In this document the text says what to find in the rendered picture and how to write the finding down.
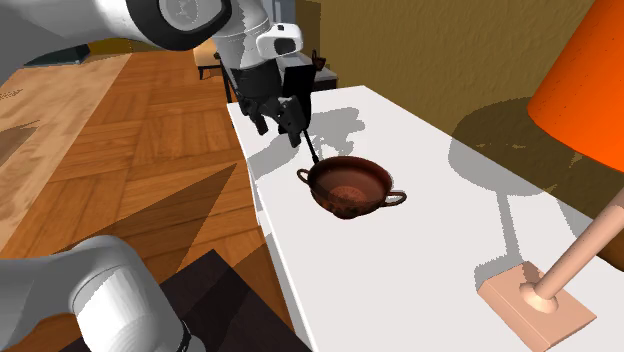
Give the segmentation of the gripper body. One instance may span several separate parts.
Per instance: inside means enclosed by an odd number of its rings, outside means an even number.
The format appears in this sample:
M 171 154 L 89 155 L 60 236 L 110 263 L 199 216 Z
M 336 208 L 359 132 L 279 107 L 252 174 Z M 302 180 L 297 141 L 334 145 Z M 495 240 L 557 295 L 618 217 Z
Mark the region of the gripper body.
M 254 114 L 262 105 L 279 102 L 282 79 L 276 61 L 265 61 L 246 69 L 231 68 L 229 74 L 244 116 Z

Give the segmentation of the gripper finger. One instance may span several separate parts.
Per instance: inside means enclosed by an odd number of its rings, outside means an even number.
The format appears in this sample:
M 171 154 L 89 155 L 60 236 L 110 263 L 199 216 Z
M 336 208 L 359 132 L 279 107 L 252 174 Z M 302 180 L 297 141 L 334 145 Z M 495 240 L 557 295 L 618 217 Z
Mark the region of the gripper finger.
M 299 146 L 306 120 L 301 104 L 296 96 L 278 99 L 278 122 L 288 134 L 291 146 L 293 148 Z
M 241 112 L 244 116 L 247 116 L 255 125 L 257 132 L 260 135 L 264 135 L 268 132 L 268 126 L 265 118 L 260 112 L 259 105 L 256 101 L 250 99 L 243 99 L 241 101 Z

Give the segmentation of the dark side table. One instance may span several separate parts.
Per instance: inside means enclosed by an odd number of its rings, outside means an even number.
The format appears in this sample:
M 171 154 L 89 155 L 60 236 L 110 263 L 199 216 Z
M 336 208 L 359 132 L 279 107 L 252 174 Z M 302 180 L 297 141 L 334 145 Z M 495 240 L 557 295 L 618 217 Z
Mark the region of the dark side table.
M 329 69 L 329 66 L 326 64 L 326 59 L 319 56 L 316 49 L 312 50 L 311 57 L 303 53 L 299 53 L 298 57 L 304 64 L 313 64 L 316 68 L 313 85 L 314 91 L 324 91 L 337 88 L 337 74 Z

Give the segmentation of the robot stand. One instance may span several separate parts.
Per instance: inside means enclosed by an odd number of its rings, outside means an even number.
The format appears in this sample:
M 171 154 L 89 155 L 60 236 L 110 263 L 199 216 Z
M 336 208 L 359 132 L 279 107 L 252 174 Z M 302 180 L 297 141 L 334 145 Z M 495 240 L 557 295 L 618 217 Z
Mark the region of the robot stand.
M 312 352 L 214 250 L 160 287 L 206 352 Z

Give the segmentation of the white table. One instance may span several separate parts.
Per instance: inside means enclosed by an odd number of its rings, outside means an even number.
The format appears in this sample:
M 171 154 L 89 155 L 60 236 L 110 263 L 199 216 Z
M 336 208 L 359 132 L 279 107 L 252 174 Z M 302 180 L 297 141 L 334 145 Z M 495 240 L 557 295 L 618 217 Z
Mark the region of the white table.
M 526 105 L 481 108 L 447 134 L 367 87 L 321 91 L 298 148 L 229 105 L 289 314 L 312 352 L 528 352 L 478 285 L 524 261 L 547 270 L 624 174 L 548 136 Z M 353 220 L 325 211 L 297 171 L 335 155 L 378 163 L 406 201 Z

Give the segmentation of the orange shade table lamp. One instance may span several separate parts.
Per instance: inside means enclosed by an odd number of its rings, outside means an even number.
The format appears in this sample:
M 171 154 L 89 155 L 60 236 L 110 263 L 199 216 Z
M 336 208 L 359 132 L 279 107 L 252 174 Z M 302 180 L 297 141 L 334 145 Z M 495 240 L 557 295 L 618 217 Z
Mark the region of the orange shade table lamp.
M 624 0 L 595 0 L 527 105 L 571 149 L 624 173 Z M 479 296 L 531 352 L 595 319 L 564 289 L 624 230 L 624 188 L 547 272 L 525 261 L 485 280 Z

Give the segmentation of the brown two-handled bowl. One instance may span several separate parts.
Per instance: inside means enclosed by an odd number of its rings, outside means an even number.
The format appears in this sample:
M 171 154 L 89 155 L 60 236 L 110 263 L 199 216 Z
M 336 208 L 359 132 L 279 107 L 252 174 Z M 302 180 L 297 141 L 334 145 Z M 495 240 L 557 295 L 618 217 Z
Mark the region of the brown two-handled bowl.
M 310 169 L 299 169 L 313 199 L 337 218 L 348 220 L 407 200 L 404 191 L 393 190 L 393 179 L 380 165 L 355 156 L 321 160 Z

